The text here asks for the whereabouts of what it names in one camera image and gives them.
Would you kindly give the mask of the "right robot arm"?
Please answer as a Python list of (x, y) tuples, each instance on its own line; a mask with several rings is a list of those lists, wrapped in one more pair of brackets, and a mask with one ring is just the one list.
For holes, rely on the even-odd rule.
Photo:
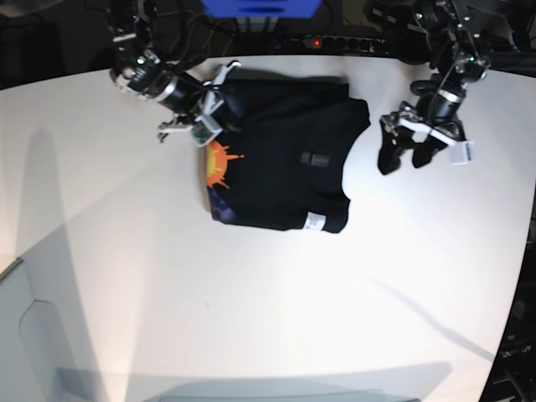
[(224, 131), (238, 129), (239, 118), (228, 105), (224, 82), (241, 63), (222, 64), (205, 81), (190, 75), (194, 63), (188, 58), (191, 33), (183, 1), (177, 2), (177, 11), (178, 36), (170, 50), (163, 51), (155, 1), (111, 1), (106, 9), (115, 54), (110, 76), (121, 92), (172, 112), (172, 119), (158, 127), (160, 142), (171, 134), (187, 133), (197, 147), (205, 147)]

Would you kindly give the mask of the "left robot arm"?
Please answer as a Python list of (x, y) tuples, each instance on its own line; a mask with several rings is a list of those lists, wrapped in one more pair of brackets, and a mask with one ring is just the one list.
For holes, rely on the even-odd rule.
[(491, 65), (481, 32), (462, 1), (408, 1), (415, 21), (425, 31), (430, 68), (437, 72), (427, 80), (411, 83), (417, 97), (380, 117), (382, 145), (378, 169), (389, 175), (400, 168), (402, 156), (412, 151), (412, 164), (422, 168), (443, 150), (452, 165), (474, 161), (476, 143), (466, 138), (457, 112), (466, 99), (469, 84), (483, 80)]

